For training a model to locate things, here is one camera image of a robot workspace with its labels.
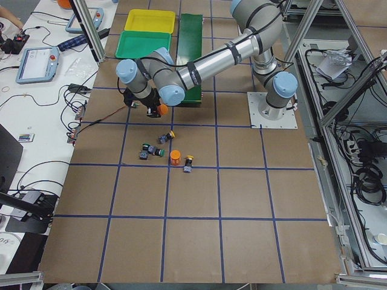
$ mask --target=robotic arm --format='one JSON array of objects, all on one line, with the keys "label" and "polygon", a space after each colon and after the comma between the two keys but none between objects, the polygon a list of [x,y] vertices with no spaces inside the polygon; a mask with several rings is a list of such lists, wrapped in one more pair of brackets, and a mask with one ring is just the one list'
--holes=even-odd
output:
[{"label": "robotic arm", "polygon": [[[243,34],[206,56],[172,70],[173,60],[165,48],[148,57],[126,59],[117,65],[116,73],[134,99],[148,107],[150,117],[159,117],[159,97],[168,106],[183,101],[185,91],[201,85],[203,80],[253,57],[253,73],[268,91],[260,113],[270,119],[282,117],[286,105],[297,89],[296,78],[281,71],[271,47],[282,30],[278,1],[233,0],[230,8]],[[157,89],[150,86],[152,79]]]}]

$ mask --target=orange cap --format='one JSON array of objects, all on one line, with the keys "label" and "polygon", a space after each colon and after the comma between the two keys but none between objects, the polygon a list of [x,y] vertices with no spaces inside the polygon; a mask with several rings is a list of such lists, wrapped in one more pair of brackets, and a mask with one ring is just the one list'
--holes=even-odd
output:
[{"label": "orange cap", "polygon": [[161,104],[160,106],[157,107],[158,113],[162,115],[168,114],[168,107],[165,104]]},{"label": "orange cap", "polygon": [[181,153],[179,150],[172,150],[171,151],[171,159],[177,160],[180,158],[180,156],[181,156]]}]

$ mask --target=white desk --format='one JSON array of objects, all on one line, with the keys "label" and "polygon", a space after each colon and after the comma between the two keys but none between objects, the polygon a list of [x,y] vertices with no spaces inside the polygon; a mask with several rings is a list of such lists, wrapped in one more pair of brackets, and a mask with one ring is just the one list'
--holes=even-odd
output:
[{"label": "white desk", "polygon": [[[111,0],[86,0],[89,7],[103,8],[105,15],[99,30],[109,28],[114,18],[117,4],[113,4]],[[52,0],[41,0],[37,5],[35,11],[41,11],[63,18],[70,18],[73,14],[71,10],[61,9]],[[46,43],[51,45],[58,45],[59,43],[71,39],[77,34],[69,34],[65,31],[64,26],[48,24],[47,20],[53,22],[62,22],[60,19],[53,18],[42,14],[32,14],[24,25],[24,29],[36,26],[47,27],[51,34],[45,39]],[[30,35],[29,40],[25,44],[26,48],[45,47],[42,39],[48,34],[44,28],[29,29],[26,32]],[[105,46],[107,38],[102,40]],[[76,50],[81,50],[84,45],[75,47]],[[19,65],[23,51],[18,55],[11,55],[5,60],[0,61],[0,69],[8,66]],[[83,68],[89,67],[91,74],[98,70],[93,56],[88,48],[81,53],[73,50],[67,50],[60,53],[59,66],[57,67],[56,75],[51,82],[48,83],[34,83],[19,85],[15,82],[17,69],[10,69],[0,72],[0,103],[3,103],[16,94],[31,94],[34,96],[39,104],[50,104],[57,100],[58,90],[63,85],[70,83],[82,84],[88,75],[79,77],[69,75],[68,68],[77,59],[81,59]],[[85,83],[89,88],[93,87],[95,76]],[[1,92],[3,87],[9,87],[9,91]],[[82,97],[76,97],[75,100],[85,100]],[[30,167],[37,163],[51,160],[61,160],[69,162],[73,154],[73,146],[67,143],[67,130],[60,122],[60,113],[65,107],[65,102],[62,95],[58,104],[47,107],[37,106],[30,97],[15,97],[0,108],[0,124],[2,124],[15,138],[20,134],[34,133],[35,137],[31,143],[22,143],[24,150],[22,159],[18,168],[13,183],[12,189],[16,189],[16,185],[22,174]],[[74,120],[75,114],[68,108],[63,114],[65,124]],[[67,174],[68,166],[63,163],[48,163],[33,169],[23,180],[23,184],[37,181],[40,179],[55,180],[63,184]],[[61,187],[49,182],[42,182],[34,185],[37,189],[49,190],[60,195]],[[0,213],[10,214],[11,207],[3,206]],[[9,217],[3,217],[0,223],[0,232],[5,231]],[[5,274],[9,263],[7,265],[0,265],[0,274]]]}]

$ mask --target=white mounting plate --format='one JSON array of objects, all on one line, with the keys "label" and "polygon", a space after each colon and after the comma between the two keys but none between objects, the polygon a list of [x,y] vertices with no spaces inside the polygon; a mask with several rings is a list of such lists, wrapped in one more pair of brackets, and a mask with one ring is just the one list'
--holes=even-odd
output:
[{"label": "white mounting plate", "polygon": [[[252,128],[259,129],[262,127],[264,129],[297,129],[298,127],[296,117],[294,116],[294,110],[286,111],[285,115],[276,121],[268,120],[258,112],[258,104],[259,102],[266,102],[266,94],[266,92],[247,93]],[[289,101],[287,107],[290,108],[291,106],[291,101]]]}]

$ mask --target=yellow bin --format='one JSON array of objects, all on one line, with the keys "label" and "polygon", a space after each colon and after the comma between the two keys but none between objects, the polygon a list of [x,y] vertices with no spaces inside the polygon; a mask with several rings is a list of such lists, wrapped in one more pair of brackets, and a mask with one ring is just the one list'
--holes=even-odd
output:
[{"label": "yellow bin", "polygon": [[132,9],[125,30],[164,32],[172,34],[175,27],[175,12],[164,10]]}]

